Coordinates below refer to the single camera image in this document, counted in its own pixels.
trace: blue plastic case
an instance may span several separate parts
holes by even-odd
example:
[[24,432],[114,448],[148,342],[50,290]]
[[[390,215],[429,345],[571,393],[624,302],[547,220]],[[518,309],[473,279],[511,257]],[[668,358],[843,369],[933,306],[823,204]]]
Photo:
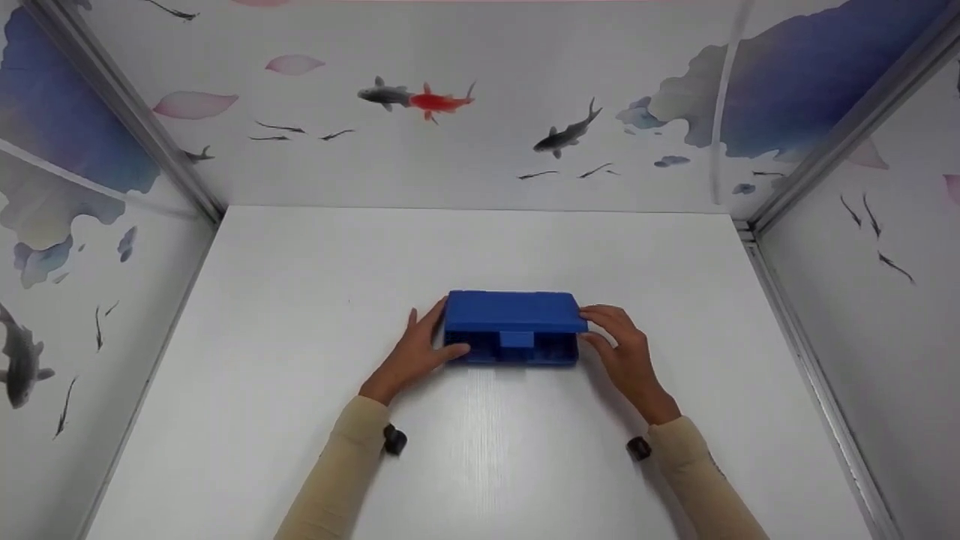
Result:
[[587,331],[566,292],[450,291],[444,344],[468,343],[467,364],[573,365],[577,333]]

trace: white tabletop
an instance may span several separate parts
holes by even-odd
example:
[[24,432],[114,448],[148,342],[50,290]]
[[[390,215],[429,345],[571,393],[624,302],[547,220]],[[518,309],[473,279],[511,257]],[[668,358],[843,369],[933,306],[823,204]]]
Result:
[[[624,306],[771,537],[870,537],[728,217],[238,207],[89,538],[272,537],[409,307],[456,288]],[[402,396],[410,442],[353,538],[687,536],[654,464],[628,457],[643,426],[594,360],[450,367]]]

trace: person's right hand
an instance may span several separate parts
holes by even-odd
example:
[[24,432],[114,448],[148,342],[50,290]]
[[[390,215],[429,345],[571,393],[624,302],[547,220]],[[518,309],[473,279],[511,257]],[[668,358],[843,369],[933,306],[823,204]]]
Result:
[[616,340],[614,347],[595,331],[580,334],[600,354],[613,385],[636,407],[647,424],[656,426],[680,418],[677,402],[660,386],[654,374],[647,335],[634,326],[630,315],[621,307],[597,305],[581,307],[580,316]]

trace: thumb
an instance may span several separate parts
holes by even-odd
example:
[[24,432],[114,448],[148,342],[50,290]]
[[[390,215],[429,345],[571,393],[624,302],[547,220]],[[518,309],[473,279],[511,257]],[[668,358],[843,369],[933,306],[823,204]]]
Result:
[[603,362],[603,365],[605,368],[607,368],[607,371],[610,371],[613,363],[616,361],[616,351],[613,349],[613,345],[610,344],[610,341],[595,331],[588,331],[579,335],[581,339],[596,349],[596,352],[600,355],[600,361]]
[[434,358],[437,359],[437,363],[446,364],[450,360],[455,360],[469,352],[470,346],[468,344],[454,343],[453,345],[447,345],[446,347],[435,351],[433,355]]

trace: long sleeve shirt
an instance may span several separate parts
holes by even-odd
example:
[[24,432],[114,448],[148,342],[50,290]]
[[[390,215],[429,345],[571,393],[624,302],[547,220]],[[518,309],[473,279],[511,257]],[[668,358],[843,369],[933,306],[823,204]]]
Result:
[[[389,410],[357,396],[333,427],[317,464],[275,540],[347,538],[383,449]],[[689,418],[652,426],[653,458],[702,540],[761,540],[767,535],[710,456]]]

